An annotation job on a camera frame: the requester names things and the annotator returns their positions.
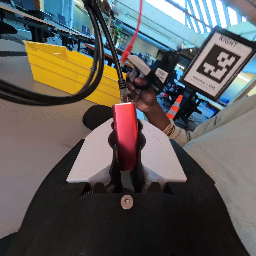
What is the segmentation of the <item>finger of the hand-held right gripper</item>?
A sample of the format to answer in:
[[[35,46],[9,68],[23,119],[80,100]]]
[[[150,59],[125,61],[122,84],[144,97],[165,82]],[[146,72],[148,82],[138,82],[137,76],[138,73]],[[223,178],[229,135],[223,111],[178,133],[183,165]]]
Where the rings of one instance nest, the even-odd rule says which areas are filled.
[[[129,55],[127,60],[130,62],[132,67],[138,69],[144,75],[148,75],[150,73],[151,69],[142,61],[142,59],[139,58],[139,56]]]

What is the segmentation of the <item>person's right forearm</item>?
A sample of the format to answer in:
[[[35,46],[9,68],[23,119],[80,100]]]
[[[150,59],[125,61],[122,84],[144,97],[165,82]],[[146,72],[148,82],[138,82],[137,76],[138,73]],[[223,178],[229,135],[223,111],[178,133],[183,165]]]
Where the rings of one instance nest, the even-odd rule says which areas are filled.
[[[214,180],[239,238],[249,254],[255,255],[255,95],[232,103],[192,132],[175,126],[162,108],[146,117]]]

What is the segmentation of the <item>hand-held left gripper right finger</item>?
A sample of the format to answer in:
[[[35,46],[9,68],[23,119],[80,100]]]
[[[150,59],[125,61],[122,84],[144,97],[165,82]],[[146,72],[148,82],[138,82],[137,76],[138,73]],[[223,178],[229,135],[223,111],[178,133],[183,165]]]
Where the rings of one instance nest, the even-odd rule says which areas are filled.
[[[140,122],[145,138],[141,150],[144,187],[149,187],[153,182],[157,182],[160,187],[164,187],[167,182],[185,183],[187,177],[169,138],[144,119]]]

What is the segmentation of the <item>orange traffic cone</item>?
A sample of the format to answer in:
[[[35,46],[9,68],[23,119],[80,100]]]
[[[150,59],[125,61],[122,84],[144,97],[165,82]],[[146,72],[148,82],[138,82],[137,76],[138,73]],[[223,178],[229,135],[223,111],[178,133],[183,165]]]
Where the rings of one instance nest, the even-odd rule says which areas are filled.
[[[166,114],[166,116],[170,119],[173,120],[173,118],[175,117],[175,115],[177,114],[178,110],[179,110],[179,106],[181,103],[183,96],[180,94],[176,101],[173,103],[173,105],[171,106],[170,110],[168,111],[168,113]]]

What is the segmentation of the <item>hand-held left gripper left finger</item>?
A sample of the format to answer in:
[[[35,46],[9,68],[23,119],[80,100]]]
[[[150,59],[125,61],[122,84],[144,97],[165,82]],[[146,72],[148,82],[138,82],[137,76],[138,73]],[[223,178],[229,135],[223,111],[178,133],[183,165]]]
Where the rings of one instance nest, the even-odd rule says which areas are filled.
[[[84,139],[83,145],[66,179],[67,183],[96,183],[108,186],[109,174],[113,161],[113,149],[109,144],[109,136],[113,132],[113,118],[105,121]]]

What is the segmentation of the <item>yellow plastic bin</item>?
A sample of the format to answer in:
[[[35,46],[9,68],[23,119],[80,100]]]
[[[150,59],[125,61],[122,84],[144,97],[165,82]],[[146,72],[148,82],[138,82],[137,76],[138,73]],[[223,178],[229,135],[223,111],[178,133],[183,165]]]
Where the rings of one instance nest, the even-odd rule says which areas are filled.
[[[23,40],[33,79],[68,94],[78,93],[89,78],[93,59],[69,51],[65,46]],[[104,65],[99,85],[84,100],[112,107],[120,104],[120,90],[116,69]]]

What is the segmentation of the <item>black mesh chair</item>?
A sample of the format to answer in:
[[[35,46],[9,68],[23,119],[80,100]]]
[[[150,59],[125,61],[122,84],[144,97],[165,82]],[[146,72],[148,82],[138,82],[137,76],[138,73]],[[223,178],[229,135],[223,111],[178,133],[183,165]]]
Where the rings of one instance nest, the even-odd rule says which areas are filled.
[[[94,105],[85,112],[82,122],[85,127],[93,131],[110,118],[113,118],[112,107]]]

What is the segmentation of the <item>red power bank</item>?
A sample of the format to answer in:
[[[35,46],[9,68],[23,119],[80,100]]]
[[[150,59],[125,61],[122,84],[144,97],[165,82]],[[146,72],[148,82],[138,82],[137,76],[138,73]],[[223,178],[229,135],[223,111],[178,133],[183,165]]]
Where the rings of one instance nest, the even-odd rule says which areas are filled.
[[[119,168],[121,171],[133,170],[138,161],[139,151],[136,104],[115,104],[112,112]]]

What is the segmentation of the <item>black office chair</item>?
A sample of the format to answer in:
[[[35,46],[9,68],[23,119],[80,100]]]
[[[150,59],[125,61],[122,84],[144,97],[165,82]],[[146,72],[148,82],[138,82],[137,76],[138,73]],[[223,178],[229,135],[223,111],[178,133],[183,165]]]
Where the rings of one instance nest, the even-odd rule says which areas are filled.
[[[0,39],[2,39],[2,34],[17,34],[18,31],[11,25],[0,21]]]

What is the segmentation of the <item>wooden top office desk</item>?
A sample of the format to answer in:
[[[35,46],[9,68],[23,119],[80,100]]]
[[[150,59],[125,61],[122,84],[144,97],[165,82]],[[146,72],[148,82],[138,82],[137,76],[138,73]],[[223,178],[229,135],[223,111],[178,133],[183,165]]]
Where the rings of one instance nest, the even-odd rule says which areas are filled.
[[[33,42],[47,43],[48,38],[55,37],[53,24],[44,19],[46,16],[46,13],[35,7],[32,10],[26,10],[17,6],[14,1],[1,1],[1,21],[4,23],[7,23],[5,20],[12,21],[24,25],[25,30],[31,33]]]
[[[77,45],[77,52],[82,50],[81,44],[94,45],[95,39],[91,36],[83,34],[78,30],[71,29],[59,22],[52,21],[54,31],[59,35],[62,46],[65,46],[68,50],[72,51]]]
[[[86,48],[89,48],[91,52],[94,52],[95,46],[91,44],[83,43]],[[104,48],[104,59],[107,61],[108,66],[112,66],[114,63],[113,56],[110,50]]]

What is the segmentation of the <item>person's right hand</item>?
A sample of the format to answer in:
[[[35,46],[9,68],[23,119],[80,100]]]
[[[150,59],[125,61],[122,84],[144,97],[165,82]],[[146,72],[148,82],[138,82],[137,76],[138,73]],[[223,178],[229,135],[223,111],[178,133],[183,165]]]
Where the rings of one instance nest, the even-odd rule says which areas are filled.
[[[126,85],[131,94],[136,100],[137,108],[145,115],[157,114],[160,112],[161,107],[158,104],[155,91],[152,87],[147,90],[142,90],[137,87],[143,87],[148,84],[147,78],[135,78],[132,82],[130,80],[130,73],[126,74]]]

